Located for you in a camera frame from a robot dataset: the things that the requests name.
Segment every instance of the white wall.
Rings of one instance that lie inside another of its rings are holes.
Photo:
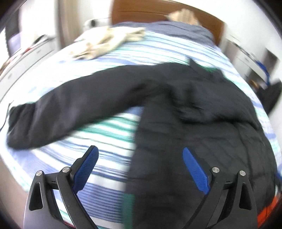
[[[96,19],[98,26],[111,23],[111,6],[113,0],[78,0],[78,17],[81,32],[84,23]]]
[[[59,50],[57,31],[58,0],[27,0],[19,9],[21,48],[26,49],[36,38],[47,34],[55,37],[55,50]]]
[[[282,80],[282,40],[265,16],[264,12],[253,0],[177,0],[206,11],[227,25],[226,36],[234,34],[249,52],[259,60],[265,54],[265,48],[273,52],[281,61],[272,72],[272,80]],[[86,20],[97,19],[98,25],[111,22],[111,6],[113,0],[79,0],[79,17],[81,31]],[[273,110],[270,121],[282,146],[282,99]]]

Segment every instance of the metal screw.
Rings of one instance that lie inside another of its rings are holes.
[[[213,167],[213,168],[212,168],[212,171],[213,171],[214,173],[219,173],[219,168],[218,168],[218,167]]]
[[[243,171],[243,170],[241,170],[241,171],[240,171],[240,175],[241,175],[241,176],[246,176],[246,172]]]
[[[43,173],[43,172],[42,172],[41,170],[39,170],[39,171],[36,172],[35,175],[39,177],[42,173]]]
[[[70,167],[64,167],[63,168],[63,173],[67,173],[68,171],[70,171]]]

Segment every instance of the curtain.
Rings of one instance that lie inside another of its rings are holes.
[[[60,44],[64,48],[80,35],[78,0],[58,0],[58,24]]]

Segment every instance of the blue striped duvet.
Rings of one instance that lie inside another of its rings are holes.
[[[71,61],[68,59],[68,51],[69,47],[61,50],[41,64],[32,74],[20,79],[4,100],[6,102],[14,100],[12,105],[36,101],[66,81],[111,67],[155,65],[161,62],[187,64],[187,59],[192,58],[203,66],[221,69],[227,79],[234,82],[250,97],[265,135],[271,143],[279,174],[282,174],[280,148],[261,103],[219,49],[146,31],[144,40],[125,43],[117,50],[95,60]],[[36,171],[57,172],[82,157],[90,145],[96,145],[100,152],[98,162],[85,188],[78,193],[78,197],[99,227],[122,228],[123,191],[135,148],[134,134],[141,114],[141,107],[133,107],[107,120],[84,126],[61,141],[39,149],[24,151],[7,148],[6,124],[0,133],[0,154],[16,181],[25,191],[29,191]],[[55,195],[63,218],[70,222],[59,193],[56,192]]]

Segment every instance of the bedroom floor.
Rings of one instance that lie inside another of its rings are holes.
[[[28,194],[18,185],[0,157],[0,201],[20,228],[23,228],[25,211],[23,200],[26,200],[27,196]]]

